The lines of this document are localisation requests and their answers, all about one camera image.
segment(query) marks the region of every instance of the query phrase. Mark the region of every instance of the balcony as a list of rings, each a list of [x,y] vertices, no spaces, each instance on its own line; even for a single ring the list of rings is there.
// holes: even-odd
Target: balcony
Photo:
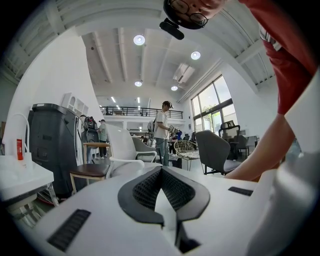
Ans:
[[[161,109],[157,108],[146,108],[146,107],[127,107],[127,106],[101,106],[102,114],[105,118],[109,116],[131,116],[131,117],[149,117],[155,118],[157,113]],[[183,119],[183,112],[176,110],[169,110],[166,112],[169,119]]]

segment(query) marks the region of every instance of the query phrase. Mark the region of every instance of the air conditioning unit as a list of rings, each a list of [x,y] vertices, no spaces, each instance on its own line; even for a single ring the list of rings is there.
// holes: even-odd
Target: air conditioning unit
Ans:
[[[175,71],[173,79],[179,84],[185,83],[194,73],[195,69],[187,64],[181,63],[178,69]]]

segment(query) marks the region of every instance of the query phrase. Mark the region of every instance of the red sleeve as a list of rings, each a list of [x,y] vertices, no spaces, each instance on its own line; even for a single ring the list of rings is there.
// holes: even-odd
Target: red sleeve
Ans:
[[[263,41],[263,44],[278,84],[278,113],[284,115],[308,86],[312,75],[286,49],[276,51],[271,43]]]
[[[272,0],[239,0],[288,53],[311,74],[317,71],[317,61],[295,22]]]

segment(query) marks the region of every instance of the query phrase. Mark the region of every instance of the window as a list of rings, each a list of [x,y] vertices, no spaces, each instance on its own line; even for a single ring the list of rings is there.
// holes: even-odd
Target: window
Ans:
[[[233,120],[235,125],[238,124],[235,106],[223,76],[191,101],[195,131],[210,130],[219,135],[222,123]]]
[[[198,95],[194,99],[192,99],[191,101],[192,101],[193,114],[195,116],[199,115],[201,113],[201,111],[200,111]]]
[[[214,81],[214,86],[218,94],[220,103],[231,99],[227,83],[223,76],[220,76],[217,80]]]
[[[219,104],[216,89],[213,83],[199,94],[199,99],[201,103],[201,112],[209,110]]]
[[[233,104],[224,107],[222,109],[222,113],[223,113],[223,122],[228,122],[228,121],[233,120],[234,124],[238,125],[236,110],[235,110],[235,106]]]

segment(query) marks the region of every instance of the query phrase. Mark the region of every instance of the white rack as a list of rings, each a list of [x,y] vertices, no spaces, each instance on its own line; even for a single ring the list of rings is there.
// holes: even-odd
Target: white rack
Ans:
[[[88,114],[89,107],[85,105],[72,92],[65,93],[62,99],[62,107],[72,110],[77,117]]]

